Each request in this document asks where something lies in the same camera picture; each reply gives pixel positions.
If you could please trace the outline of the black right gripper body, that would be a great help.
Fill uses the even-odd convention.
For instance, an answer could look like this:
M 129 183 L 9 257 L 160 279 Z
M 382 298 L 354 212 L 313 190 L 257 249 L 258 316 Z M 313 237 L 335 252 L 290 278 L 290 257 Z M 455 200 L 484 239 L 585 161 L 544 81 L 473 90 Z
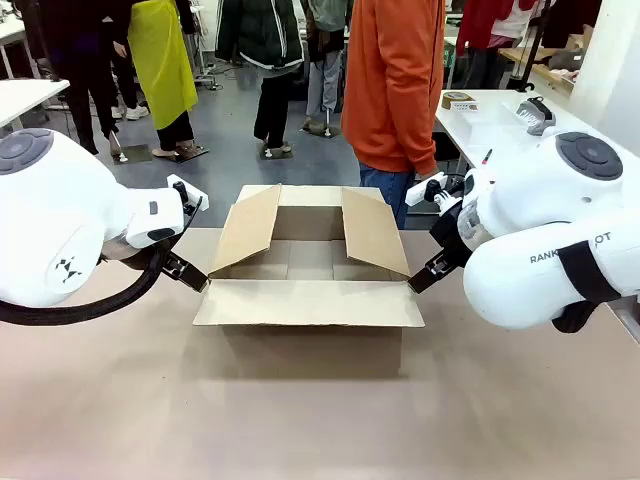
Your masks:
M 461 206 L 452 206 L 440 215 L 430 230 L 432 238 L 442 248 L 436 258 L 446 264 L 466 264 L 469 259 L 469 248 L 463 242 L 457 225 L 461 210 Z

